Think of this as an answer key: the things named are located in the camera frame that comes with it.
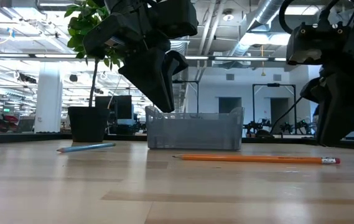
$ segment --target ductwork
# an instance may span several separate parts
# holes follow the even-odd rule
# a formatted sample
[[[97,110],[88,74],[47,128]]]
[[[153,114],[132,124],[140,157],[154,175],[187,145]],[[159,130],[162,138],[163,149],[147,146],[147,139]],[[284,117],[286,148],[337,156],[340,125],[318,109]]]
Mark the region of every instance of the ductwork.
[[[258,8],[254,17],[250,21],[248,21],[247,15],[243,18],[242,30],[244,32],[241,34],[241,40],[247,31],[269,31],[271,28],[271,22],[277,16],[283,1],[284,0],[261,0],[261,2],[258,4]],[[229,51],[228,56],[239,57],[246,54],[251,46],[242,44],[241,40],[233,47],[232,50]],[[225,69],[247,68],[249,66],[250,63],[248,62],[226,62],[217,65],[217,67]]]

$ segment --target column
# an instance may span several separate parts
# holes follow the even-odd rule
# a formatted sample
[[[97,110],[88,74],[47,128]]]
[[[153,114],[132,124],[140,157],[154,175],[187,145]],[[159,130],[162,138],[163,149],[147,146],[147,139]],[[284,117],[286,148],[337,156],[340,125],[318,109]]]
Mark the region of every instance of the column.
[[[41,62],[34,132],[59,132],[63,83],[59,62]]]

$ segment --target table surface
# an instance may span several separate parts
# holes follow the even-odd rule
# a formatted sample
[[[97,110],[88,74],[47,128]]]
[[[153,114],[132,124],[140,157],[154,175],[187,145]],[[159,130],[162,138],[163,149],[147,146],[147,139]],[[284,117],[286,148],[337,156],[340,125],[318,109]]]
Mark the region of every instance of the table surface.
[[[69,140],[0,144],[0,223],[354,223],[354,150],[244,144],[247,155],[340,157],[340,165],[180,161],[180,150]]]

